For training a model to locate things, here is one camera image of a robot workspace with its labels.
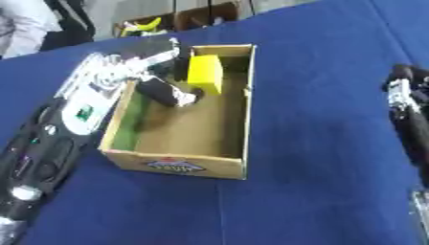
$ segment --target blue table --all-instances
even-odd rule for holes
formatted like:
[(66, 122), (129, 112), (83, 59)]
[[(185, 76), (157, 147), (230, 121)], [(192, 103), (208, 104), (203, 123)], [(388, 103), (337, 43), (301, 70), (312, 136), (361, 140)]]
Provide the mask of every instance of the blue table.
[[(418, 178), (380, 84), (394, 63), (429, 67), (428, 8), (324, 0), (178, 33), (259, 45), (248, 180), (122, 171), (90, 150), (22, 244), (418, 244)], [(0, 61), (0, 143), (87, 54), (133, 41)]]

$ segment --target open cardboard box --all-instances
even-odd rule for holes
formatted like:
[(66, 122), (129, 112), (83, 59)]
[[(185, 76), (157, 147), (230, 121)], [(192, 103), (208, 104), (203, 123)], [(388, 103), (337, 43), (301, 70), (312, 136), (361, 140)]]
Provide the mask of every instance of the open cardboard box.
[(192, 47), (219, 55), (224, 78), (220, 96), (186, 108), (149, 100), (130, 82), (99, 150), (124, 169), (245, 179), (255, 48)]

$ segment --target robotic arm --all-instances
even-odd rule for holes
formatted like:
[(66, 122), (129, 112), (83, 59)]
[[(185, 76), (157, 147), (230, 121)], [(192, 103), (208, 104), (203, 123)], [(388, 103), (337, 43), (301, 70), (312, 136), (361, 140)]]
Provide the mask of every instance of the robotic arm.
[(175, 38), (160, 42), (164, 45), (156, 49), (143, 45), (152, 51), (145, 56), (88, 56), (54, 98), (21, 126), (0, 154), (1, 245), (12, 244), (25, 232), (45, 200), (71, 173), (128, 80), (140, 81), (142, 93), (167, 106), (197, 102), (200, 93), (184, 93), (148, 71), (179, 56)]
[(429, 242), (429, 72), (396, 65), (384, 85), (390, 119), (406, 153), (418, 168), (423, 190), (411, 195), (412, 213), (421, 227), (424, 244)]

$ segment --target yellow block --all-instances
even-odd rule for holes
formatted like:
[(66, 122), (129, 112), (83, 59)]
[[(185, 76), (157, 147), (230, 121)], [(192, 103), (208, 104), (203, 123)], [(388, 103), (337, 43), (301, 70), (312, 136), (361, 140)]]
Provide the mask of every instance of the yellow block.
[(223, 69), (218, 56), (192, 56), (188, 84), (211, 95), (222, 93)]

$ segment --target wire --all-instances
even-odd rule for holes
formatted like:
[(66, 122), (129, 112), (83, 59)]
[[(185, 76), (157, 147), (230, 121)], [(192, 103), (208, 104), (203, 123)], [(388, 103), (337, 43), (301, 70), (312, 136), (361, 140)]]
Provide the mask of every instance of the wire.
[(177, 13), (177, 0), (172, 0), (172, 13), (174, 15)]
[(208, 0), (207, 1), (207, 5), (209, 7), (209, 22), (208, 22), (208, 24), (209, 24), (209, 26), (212, 26), (213, 23), (214, 23), (214, 20), (213, 20), (213, 9), (212, 9), (212, 0)]
[(253, 5), (253, 0), (249, 0), (250, 10), (252, 11), (253, 16), (256, 15), (255, 13), (255, 6)]

